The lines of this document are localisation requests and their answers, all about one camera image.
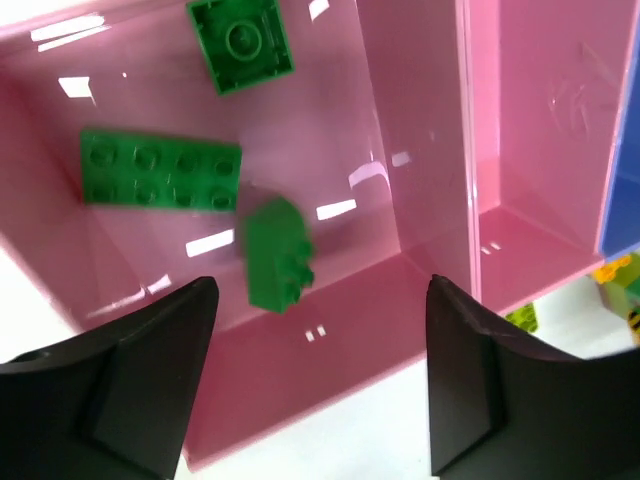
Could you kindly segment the dark green square lego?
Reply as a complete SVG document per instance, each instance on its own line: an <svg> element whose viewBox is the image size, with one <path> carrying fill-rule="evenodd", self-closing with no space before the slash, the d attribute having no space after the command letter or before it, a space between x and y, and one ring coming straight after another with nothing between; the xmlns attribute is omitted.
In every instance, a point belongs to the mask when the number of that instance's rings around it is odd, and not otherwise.
<svg viewBox="0 0 640 480"><path fill-rule="evenodd" d="M277 1L191 1L186 11L218 94L229 95L295 71Z"/></svg>

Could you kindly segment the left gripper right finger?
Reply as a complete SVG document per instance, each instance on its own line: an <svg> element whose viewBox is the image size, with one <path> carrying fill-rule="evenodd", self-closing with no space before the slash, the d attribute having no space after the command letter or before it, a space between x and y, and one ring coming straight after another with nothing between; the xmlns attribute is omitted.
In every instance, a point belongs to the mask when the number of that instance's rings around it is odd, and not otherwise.
<svg viewBox="0 0 640 480"><path fill-rule="evenodd" d="M638 477L637 350L580 359L435 275L426 351L436 477Z"/></svg>

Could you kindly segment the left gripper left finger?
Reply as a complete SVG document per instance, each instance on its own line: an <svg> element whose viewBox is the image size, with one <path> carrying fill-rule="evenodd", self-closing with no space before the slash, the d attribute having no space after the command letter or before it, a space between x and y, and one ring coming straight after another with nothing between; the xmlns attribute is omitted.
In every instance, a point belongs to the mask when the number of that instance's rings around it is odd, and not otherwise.
<svg viewBox="0 0 640 480"><path fill-rule="evenodd" d="M200 277L154 303L1 366L5 479L171 479L219 289Z"/></svg>

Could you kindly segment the green lego plate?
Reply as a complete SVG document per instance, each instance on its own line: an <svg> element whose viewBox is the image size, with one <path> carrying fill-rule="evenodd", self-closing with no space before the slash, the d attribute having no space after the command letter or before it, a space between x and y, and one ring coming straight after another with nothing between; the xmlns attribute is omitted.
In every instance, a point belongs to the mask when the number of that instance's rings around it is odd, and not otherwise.
<svg viewBox="0 0 640 480"><path fill-rule="evenodd" d="M138 209L236 209L242 149L220 141L86 128L83 200Z"/></svg>

